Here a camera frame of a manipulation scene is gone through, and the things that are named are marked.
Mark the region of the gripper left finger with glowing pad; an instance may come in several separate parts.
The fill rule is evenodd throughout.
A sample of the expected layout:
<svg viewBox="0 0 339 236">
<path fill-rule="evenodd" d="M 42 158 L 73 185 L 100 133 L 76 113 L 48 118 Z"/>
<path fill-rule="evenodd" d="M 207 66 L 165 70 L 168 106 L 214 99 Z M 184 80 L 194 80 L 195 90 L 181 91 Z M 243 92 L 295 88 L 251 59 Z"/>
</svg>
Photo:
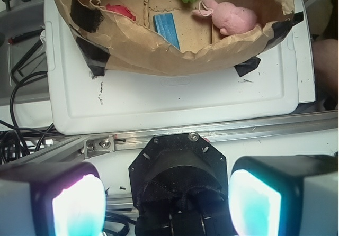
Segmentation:
<svg viewBox="0 0 339 236">
<path fill-rule="evenodd" d="M 1 165 L 1 235 L 101 235 L 105 211 L 89 162 Z"/>
</svg>

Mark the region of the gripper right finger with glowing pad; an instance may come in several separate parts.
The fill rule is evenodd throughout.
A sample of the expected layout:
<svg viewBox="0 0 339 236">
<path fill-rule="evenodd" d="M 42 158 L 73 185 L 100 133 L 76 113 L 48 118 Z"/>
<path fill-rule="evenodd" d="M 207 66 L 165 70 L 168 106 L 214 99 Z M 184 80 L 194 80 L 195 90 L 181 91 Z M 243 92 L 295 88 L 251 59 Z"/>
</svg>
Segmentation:
<svg viewBox="0 0 339 236">
<path fill-rule="evenodd" d="M 338 158 L 240 157 L 228 203 L 238 235 L 338 235 Z"/>
</svg>

